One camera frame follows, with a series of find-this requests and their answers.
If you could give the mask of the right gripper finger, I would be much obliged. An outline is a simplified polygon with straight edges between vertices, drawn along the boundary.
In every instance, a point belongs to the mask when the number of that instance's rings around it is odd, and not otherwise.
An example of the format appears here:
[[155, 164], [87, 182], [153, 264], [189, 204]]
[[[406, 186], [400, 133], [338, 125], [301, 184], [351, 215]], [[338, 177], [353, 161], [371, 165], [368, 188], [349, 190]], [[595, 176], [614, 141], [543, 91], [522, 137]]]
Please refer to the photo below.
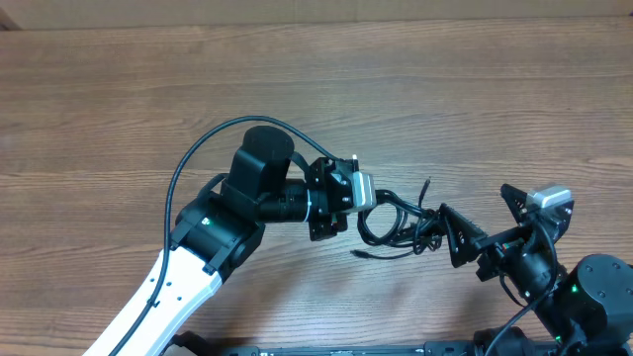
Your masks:
[[446, 204], [440, 206], [439, 215], [448, 240], [452, 266], [459, 268], [476, 260], [489, 235]]
[[500, 187], [500, 195], [517, 223], [528, 221], [527, 193], [509, 184]]

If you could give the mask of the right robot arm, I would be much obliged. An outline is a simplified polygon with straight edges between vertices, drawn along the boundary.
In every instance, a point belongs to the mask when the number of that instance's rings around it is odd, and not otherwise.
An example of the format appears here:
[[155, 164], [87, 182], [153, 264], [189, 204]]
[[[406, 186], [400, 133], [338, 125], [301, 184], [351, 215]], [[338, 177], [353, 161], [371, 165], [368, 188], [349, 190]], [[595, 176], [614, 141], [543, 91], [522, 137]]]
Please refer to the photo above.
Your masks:
[[483, 281], [512, 284], [520, 311], [504, 325], [475, 332], [456, 347], [463, 355], [629, 355], [632, 349], [632, 266], [608, 254], [590, 254], [567, 270], [557, 242], [568, 230], [575, 200], [552, 184], [524, 192], [500, 188], [516, 225], [488, 235], [442, 205], [440, 223], [451, 263], [478, 265]]

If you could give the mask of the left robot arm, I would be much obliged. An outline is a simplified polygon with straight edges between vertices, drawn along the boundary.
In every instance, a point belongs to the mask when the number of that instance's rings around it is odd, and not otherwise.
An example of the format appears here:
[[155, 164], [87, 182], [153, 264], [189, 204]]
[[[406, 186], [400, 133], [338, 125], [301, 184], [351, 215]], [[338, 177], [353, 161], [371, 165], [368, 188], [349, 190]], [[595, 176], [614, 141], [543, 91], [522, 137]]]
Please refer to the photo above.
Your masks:
[[296, 128], [270, 117], [250, 122], [227, 173], [210, 180], [178, 214], [179, 177], [225, 122], [200, 137], [179, 162], [165, 199], [163, 248], [146, 278], [89, 355], [160, 355], [185, 321], [260, 246], [268, 223], [304, 223], [312, 240], [347, 229], [351, 214], [382, 197], [357, 158], [334, 156]]

